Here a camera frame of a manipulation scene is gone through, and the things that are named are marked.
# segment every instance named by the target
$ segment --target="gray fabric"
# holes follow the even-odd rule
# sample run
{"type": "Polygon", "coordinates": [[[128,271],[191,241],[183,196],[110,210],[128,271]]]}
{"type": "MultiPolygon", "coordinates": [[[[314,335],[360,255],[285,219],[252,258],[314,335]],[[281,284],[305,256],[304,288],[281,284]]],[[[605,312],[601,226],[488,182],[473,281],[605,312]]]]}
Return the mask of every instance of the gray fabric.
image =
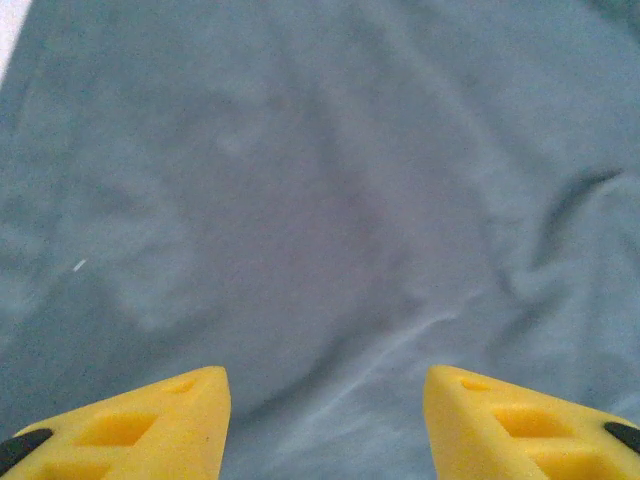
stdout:
{"type": "Polygon", "coordinates": [[[35,0],[0,433],[207,364],[223,479],[435,478],[434,363],[640,422],[639,82],[575,1],[35,0]]]}
{"type": "Polygon", "coordinates": [[[640,0],[589,0],[588,4],[640,39],[640,0]]]}

